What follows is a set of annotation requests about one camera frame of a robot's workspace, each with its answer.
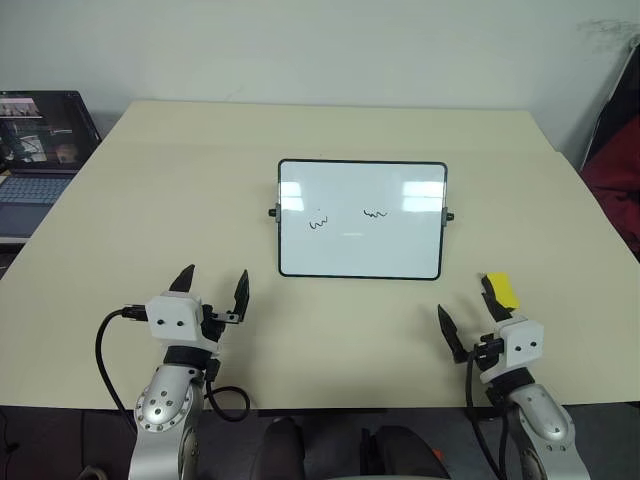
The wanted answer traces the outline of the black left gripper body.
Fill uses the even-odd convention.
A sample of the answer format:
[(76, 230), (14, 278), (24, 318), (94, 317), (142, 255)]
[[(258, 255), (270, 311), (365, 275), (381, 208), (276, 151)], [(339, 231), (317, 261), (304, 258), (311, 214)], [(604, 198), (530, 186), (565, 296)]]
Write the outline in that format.
[(202, 305), (201, 332), (205, 339), (218, 343), (228, 324), (239, 324), (240, 314), (234, 311), (217, 312), (210, 304)]

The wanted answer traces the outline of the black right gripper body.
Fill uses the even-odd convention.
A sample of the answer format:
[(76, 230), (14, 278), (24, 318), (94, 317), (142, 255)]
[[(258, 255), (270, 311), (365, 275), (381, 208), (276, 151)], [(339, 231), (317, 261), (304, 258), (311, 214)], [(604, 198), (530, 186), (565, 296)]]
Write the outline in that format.
[(470, 355), (480, 370), (488, 370), (497, 365), (500, 356), (504, 353), (504, 341), (494, 335), (483, 335), (480, 342), (476, 343)]

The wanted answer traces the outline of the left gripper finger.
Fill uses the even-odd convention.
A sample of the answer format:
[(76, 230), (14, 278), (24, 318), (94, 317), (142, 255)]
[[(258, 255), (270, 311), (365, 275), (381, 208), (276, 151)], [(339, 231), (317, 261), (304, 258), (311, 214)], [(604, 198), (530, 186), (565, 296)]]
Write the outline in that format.
[(169, 287), (170, 292), (189, 293), (193, 281), (195, 265), (186, 266), (173, 280)]
[(246, 311), (250, 298), (250, 285), (248, 270), (245, 269), (240, 276), (234, 293), (235, 306), (232, 310), (233, 322), (242, 323), (246, 315)]

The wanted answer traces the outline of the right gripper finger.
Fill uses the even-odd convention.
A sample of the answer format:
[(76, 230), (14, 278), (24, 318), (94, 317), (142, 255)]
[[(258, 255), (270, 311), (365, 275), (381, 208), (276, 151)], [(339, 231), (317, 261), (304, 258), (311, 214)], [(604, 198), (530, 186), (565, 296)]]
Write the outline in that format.
[(508, 320), (515, 310), (515, 294), (506, 273), (487, 273), (481, 278), (482, 297), (496, 322)]
[(465, 363), (469, 352), (464, 348), (457, 334), (457, 326), (448, 312), (441, 306), (437, 306), (437, 316), (441, 333), (451, 351), (455, 363)]

